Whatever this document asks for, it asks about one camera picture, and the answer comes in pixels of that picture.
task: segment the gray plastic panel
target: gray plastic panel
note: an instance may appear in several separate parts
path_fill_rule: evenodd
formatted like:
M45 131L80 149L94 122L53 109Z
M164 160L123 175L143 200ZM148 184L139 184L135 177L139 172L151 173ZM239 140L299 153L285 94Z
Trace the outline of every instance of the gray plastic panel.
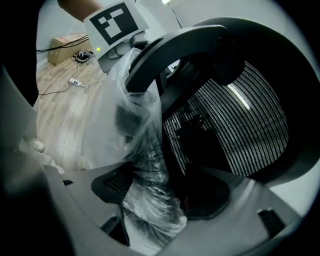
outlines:
M45 166L44 172L49 182L52 197L71 236L77 256L141 255L106 235L86 216L67 189L71 185L64 185L63 179L56 168Z
M133 35L127 43L119 43L98 59L101 70L105 73L109 72L124 54L143 41L147 41L146 32L144 31ZM111 51L115 53L113 58L110 58Z
M280 242L286 238L288 235L293 233L298 225L300 224L300 220L294 221L288 226L286 226L278 235L276 235L273 239L265 242L261 246L253 248L253 250L244 253L244 256L261 256L267 255L270 253L276 246L280 244Z
M273 208L286 226L300 219L261 183L228 172L205 170L230 186L229 205L211 220L188 221L184 230L158 255L241 255L269 241L268 232L257 214L259 210Z
M99 227L102 227L111 217L116 215L117 204L102 201L91 189L91 183L96 178L106 174L123 163L101 168L73 171L62 174L63 180L71 180L73 184L66 186L70 195L77 202L81 210Z
M19 146L37 116L3 65L0 74L0 147L12 149Z

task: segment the black cable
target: black cable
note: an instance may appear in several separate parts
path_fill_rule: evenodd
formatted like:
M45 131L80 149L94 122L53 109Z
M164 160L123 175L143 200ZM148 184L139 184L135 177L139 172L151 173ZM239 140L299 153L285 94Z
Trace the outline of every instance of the black cable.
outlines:
M70 47L78 46L78 45L80 45L80 44L82 44L83 42L88 41L88 40L89 40L89 38L86 39L86 40L84 40L84 41L82 41L82 42L80 42L80 43L77 43L77 44L75 44L75 45L71 45L71 46L67 46L67 47L62 47L62 46L61 46L61 47L57 47L57 48L52 48L52 50L63 49L63 48L70 48ZM46 53L46 52L49 52L49 51L51 51L51 50L46 50L46 51L37 52L36 54L42 54L42 53Z
M176 14L175 10L174 10L174 9L172 9L171 7L169 7L169 8L170 8L170 9L171 9L171 11L173 12L174 17L175 17L176 21L179 23L180 28L182 28L182 29L183 29L183 27L182 27L182 25L181 25L181 23L180 23L180 21L179 21L179 19L178 19L178 16L177 16L177 14Z
M87 65L90 65L92 62L94 62L95 57L96 57L95 54L90 55L90 57L86 60L85 63L86 63Z
M74 41L72 41L72 42L68 42L68 43L66 43L65 45L61 45L61 46L57 46L57 47L49 48L49 49L36 50L36 51L37 51L38 53L45 53L45 52L49 52L49 51L56 50L56 49L74 47L74 46L77 46L77 45L82 44L83 42L89 40L89 38L87 38L86 40L84 40L84 41L82 41L82 42L80 42L80 43L78 43L78 44L75 44L75 45L71 45L71 46L67 46L67 45L72 44L72 43L74 43L74 42L77 42L77 41L79 41L79 40L81 40L81 39L83 39L83 38L85 38L85 37L87 37L87 36L88 36L88 35L84 35L83 37L81 37L81 38L79 38L79 39L77 39L77 40L74 40Z
M80 41L81 39L86 38L87 36L88 36L88 35L86 34L86 35L84 35L83 37L81 37L81 38L79 38L79 39L77 39L77 40L68 42L68 43L66 43L66 44L64 44L64 45L61 45L61 46L57 46L57 47L49 48L49 49L36 50L36 51L37 51L37 52L47 52L47 51L54 50L54 49L56 49L56 48L65 47L65 46L67 46L67 45L69 45L69 44L72 44L72 43L74 43L74 42Z
M69 88L74 85L74 83L70 83L69 80L78 72L78 64L79 64L79 62L76 62L76 72L72 76L70 76L70 78L68 79L69 87L66 90L52 91L52 92L48 92L48 93L39 93L39 95L58 94L58 93L65 93L66 91L68 91Z

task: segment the cardboard box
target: cardboard box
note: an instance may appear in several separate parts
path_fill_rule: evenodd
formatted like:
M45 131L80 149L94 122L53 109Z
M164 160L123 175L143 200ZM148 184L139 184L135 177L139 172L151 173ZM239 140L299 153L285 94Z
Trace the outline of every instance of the cardboard box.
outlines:
M87 40L88 37L85 37L79 41L75 41L77 39L84 37L85 35L86 34L72 34L69 36L59 36L59 37L53 38L50 48L60 47L66 44L68 44L66 45L68 48L59 48L56 50L49 51L48 62L56 66L64 62L65 60L70 59L72 56L74 56L77 52L79 52L82 49L90 51L91 45L90 45L90 41Z

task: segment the power strip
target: power strip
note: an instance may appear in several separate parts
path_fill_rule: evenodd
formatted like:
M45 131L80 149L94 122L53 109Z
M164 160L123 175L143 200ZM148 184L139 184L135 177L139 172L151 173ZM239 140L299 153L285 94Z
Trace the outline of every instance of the power strip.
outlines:
M69 79L69 83L72 84L72 85L75 85L75 86L81 86L82 85L82 83L80 81L74 79L73 77L71 77Z

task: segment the white surface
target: white surface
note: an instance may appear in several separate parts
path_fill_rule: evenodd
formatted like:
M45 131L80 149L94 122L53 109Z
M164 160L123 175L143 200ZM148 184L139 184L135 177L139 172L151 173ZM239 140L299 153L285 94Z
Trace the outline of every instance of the white surface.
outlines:
M291 40L320 79L320 67L307 41L296 24L273 0L172 0L167 5L175 11L184 27L217 17L243 18L264 24Z
M107 22L105 17L102 17L102 18L98 19L98 21L100 22L100 24L103 24L103 23Z
M168 3L170 0L162 0L162 3L165 5L166 3Z
M111 38L121 33L119 26L117 25L116 21L113 18L109 19L108 23L110 26L106 27L105 31L109 34Z
M114 17L117 17L123 13L124 13L124 11L122 9L119 9L119 10L115 10L115 11L111 12L110 15L112 18L114 18Z
M278 197L290 205L300 216L308 213L320 185L320 161L305 175L271 188Z
M172 64L170 64L169 66L168 66L168 68L170 69L170 71L171 72L173 72L175 69L174 69L174 67L176 67L176 66L178 66L179 65L179 59L178 60L176 60L174 63L172 63Z
M46 64L48 62L48 58L44 58L43 60L40 60L37 64L36 64L36 70L39 70L44 64Z
M152 14L166 33L180 29L175 14L167 4L160 0L141 0L140 4Z
M74 79L73 77L71 77L69 79L69 83L72 84L72 85L75 85L75 86L81 86L82 85L82 83L80 81Z
M139 2L134 4L134 7L139 11L144 20L149 26L149 29L145 31L147 39L154 41L158 37L166 34L165 28L155 19L155 17Z

